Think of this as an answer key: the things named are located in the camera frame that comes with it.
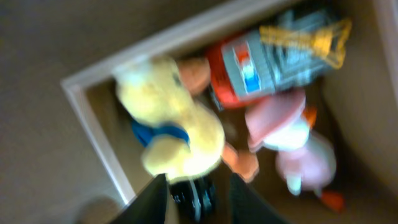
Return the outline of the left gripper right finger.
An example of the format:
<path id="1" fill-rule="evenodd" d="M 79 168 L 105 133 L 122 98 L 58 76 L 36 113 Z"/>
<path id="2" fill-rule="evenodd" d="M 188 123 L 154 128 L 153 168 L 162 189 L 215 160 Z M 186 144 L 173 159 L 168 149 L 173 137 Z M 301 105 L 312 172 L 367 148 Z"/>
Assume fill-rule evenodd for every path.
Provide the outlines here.
<path id="1" fill-rule="evenodd" d="M 230 177 L 229 203 L 232 224 L 288 224 L 236 173 Z"/>

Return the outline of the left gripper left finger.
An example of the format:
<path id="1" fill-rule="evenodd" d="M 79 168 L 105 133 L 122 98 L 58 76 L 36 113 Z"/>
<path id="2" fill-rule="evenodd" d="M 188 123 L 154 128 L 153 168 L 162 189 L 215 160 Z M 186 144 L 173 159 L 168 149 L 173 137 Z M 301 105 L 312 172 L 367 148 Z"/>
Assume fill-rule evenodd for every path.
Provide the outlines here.
<path id="1" fill-rule="evenodd" d="M 164 224 L 168 185 L 160 174 L 110 224 Z"/>

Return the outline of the black round cap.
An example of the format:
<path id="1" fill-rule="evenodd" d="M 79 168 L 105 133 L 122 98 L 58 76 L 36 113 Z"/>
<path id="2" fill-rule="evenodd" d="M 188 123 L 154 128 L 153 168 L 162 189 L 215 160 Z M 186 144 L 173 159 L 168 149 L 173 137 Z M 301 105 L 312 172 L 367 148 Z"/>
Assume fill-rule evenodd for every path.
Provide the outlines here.
<path id="1" fill-rule="evenodd" d="M 216 188 L 207 176 L 173 184 L 169 191 L 178 209 L 196 223 L 215 211 Z"/>

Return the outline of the yellow plush duck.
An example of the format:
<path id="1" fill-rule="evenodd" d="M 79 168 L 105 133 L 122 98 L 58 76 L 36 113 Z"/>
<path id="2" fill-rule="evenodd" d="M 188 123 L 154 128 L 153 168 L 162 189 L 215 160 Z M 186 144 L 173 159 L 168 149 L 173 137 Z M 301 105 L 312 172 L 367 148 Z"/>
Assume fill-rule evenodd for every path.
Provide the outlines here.
<path id="1" fill-rule="evenodd" d="M 245 182 L 255 178 L 257 156 L 235 150 L 217 115 L 196 99 L 210 84 L 206 58 L 130 61 L 112 75 L 116 96 L 145 148 L 141 161 L 150 175 L 164 174 L 176 184 L 206 176 L 223 162 Z"/>

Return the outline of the pink hat duck figurine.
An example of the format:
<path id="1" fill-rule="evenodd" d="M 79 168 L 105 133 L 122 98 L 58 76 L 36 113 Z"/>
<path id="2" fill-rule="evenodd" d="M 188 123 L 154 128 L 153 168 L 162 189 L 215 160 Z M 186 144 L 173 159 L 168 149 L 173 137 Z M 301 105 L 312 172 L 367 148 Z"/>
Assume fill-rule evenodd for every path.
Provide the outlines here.
<path id="1" fill-rule="evenodd" d="M 333 145 L 313 130 L 317 109 L 306 105 L 302 88 L 270 95 L 245 113 L 248 146 L 276 151 L 275 167 L 288 191 L 299 196 L 313 192 L 334 212 L 344 208 L 341 193 L 327 190 L 336 175 Z"/>

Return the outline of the red grey toy truck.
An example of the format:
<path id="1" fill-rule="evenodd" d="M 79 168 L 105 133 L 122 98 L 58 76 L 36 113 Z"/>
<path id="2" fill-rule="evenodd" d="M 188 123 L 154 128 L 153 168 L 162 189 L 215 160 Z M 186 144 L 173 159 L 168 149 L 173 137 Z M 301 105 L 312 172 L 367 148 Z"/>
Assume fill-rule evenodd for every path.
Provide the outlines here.
<path id="1" fill-rule="evenodd" d="M 216 107 L 240 108 L 341 68 L 351 28 L 328 6 L 293 7 L 211 45 L 205 55 Z"/>

